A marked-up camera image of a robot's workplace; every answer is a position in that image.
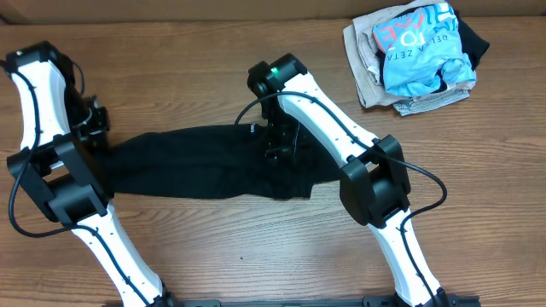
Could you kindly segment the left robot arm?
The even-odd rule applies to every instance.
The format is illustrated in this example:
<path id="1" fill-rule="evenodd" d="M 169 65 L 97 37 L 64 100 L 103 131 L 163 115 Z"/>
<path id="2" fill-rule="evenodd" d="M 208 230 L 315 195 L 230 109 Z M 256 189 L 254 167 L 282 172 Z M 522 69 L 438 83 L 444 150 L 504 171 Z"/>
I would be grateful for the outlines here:
<path id="1" fill-rule="evenodd" d="M 56 230 L 71 232 L 95 255 L 117 288 L 123 306 L 176 306 L 177 299 L 144 262 L 117 216 L 113 197 L 95 155 L 107 148 L 109 119 L 95 96 L 84 93 L 79 67 L 50 42 L 7 54 L 2 69 L 17 87 L 23 115 L 20 152 L 7 159 L 15 180 L 8 214 L 23 189 Z"/>

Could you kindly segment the black t-shirt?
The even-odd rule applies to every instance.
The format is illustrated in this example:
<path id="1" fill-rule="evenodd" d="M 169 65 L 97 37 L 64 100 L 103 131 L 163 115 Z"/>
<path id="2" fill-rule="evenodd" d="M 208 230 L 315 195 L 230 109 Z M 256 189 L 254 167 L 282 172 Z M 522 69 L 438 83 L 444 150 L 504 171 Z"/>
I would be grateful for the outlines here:
<path id="1" fill-rule="evenodd" d="M 243 194 L 276 200 L 310 198 L 317 183 L 336 182 L 340 168 L 303 126 L 274 147 L 257 124 L 149 132 L 96 158 L 118 193 L 192 199 Z"/>

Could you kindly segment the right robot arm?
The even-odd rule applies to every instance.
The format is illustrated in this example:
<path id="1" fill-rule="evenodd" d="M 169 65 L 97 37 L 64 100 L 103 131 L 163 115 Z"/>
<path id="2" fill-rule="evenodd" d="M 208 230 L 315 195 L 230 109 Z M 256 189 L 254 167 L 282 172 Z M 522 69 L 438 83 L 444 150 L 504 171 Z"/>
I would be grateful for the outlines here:
<path id="1" fill-rule="evenodd" d="M 397 306 L 447 306 L 445 290 L 427 266 L 411 223 L 409 171 L 436 183 L 429 171 L 404 160 L 393 136 L 379 138 L 354 122 L 322 91 L 313 75 L 291 54 L 261 61 L 248 71 L 247 87 L 262 106 L 279 148 L 273 160 L 295 152 L 284 132 L 303 126 L 340 169 L 340 200 L 349 215 L 377 239 L 392 272 Z"/>

